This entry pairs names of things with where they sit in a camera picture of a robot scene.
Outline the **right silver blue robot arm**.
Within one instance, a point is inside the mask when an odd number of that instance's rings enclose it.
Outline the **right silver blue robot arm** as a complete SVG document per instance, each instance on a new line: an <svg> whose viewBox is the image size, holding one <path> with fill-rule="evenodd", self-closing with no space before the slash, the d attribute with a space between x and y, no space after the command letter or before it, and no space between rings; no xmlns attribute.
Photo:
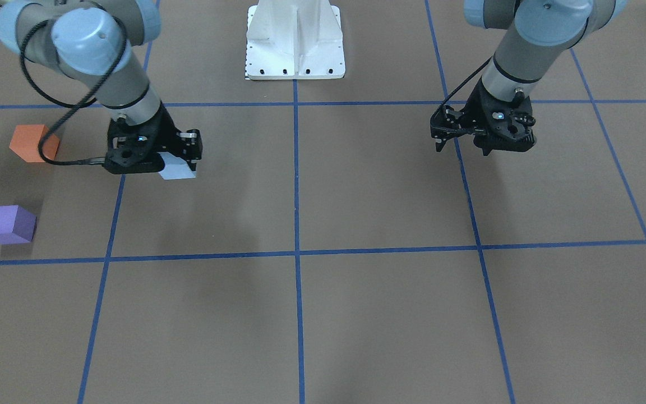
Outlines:
<svg viewBox="0 0 646 404"><path fill-rule="evenodd" d="M0 41L18 54L29 85L49 102L67 108L38 141L36 153L54 166L101 166L115 175L156 172L165 180L196 177L202 158L198 130L175 126L133 48L161 31L151 1L5 1L0 5ZM27 63L48 67L88 89L77 103L46 94ZM110 113L102 158L56 160L46 155L49 138L72 115L93 103Z"/></svg>

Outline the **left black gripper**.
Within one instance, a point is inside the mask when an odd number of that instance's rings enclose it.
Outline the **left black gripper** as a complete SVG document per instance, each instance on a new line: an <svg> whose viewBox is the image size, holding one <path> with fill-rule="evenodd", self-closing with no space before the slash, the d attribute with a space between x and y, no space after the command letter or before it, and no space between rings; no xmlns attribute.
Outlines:
<svg viewBox="0 0 646 404"><path fill-rule="evenodd" d="M494 150L525 153L537 143L532 112L530 98L522 90L516 90L513 100L506 102L477 84L462 110L446 103L438 107L431 116L431 138L437 153L448 141L464 135L473 136L474 145L485 157Z"/></svg>

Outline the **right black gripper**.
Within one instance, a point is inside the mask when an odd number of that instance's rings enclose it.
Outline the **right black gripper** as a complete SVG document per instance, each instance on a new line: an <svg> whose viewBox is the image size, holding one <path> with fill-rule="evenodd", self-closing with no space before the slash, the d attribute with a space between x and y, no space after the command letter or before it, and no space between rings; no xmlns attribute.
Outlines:
<svg viewBox="0 0 646 404"><path fill-rule="evenodd" d="M196 172L203 153L200 131L178 130L162 103L140 125L129 125L123 117L110 121L107 137L108 163L158 163L159 153L169 153L184 159L189 170Z"/></svg>

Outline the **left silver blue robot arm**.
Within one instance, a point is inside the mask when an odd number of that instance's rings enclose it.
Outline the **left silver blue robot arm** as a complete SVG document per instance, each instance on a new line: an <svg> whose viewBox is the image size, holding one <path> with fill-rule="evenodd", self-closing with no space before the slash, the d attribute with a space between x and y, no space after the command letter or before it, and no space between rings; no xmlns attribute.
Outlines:
<svg viewBox="0 0 646 404"><path fill-rule="evenodd" d="M533 148L532 90L560 54L607 26L625 7L625 1L464 2L470 25L505 30L505 35L476 69L480 79L464 107L457 111L443 102L431 116L436 151L465 135L485 156Z"/></svg>

